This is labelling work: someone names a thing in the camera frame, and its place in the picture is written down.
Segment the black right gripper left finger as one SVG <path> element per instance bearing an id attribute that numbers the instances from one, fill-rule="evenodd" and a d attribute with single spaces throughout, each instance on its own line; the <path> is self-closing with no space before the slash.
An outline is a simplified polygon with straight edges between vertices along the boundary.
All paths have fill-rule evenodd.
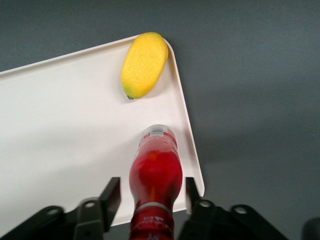
<path id="1" fill-rule="evenodd" d="M 121 203 L 121 178 L 110 179 L 100 196 L 84 199 L 76 208 L 75 240 L 103 240 Z"/>

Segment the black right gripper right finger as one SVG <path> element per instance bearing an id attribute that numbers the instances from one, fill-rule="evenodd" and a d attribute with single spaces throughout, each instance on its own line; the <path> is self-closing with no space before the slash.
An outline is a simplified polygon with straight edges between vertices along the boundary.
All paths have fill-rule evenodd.
<path id="1" fill-rule="evenodd" d="M 186 200 L 190 217 L 184 223 L 185 240 L 225 240 L 223 224 L 226 211 L 213 202 L 202 199 L 194 178 L 187 177 Z"/>

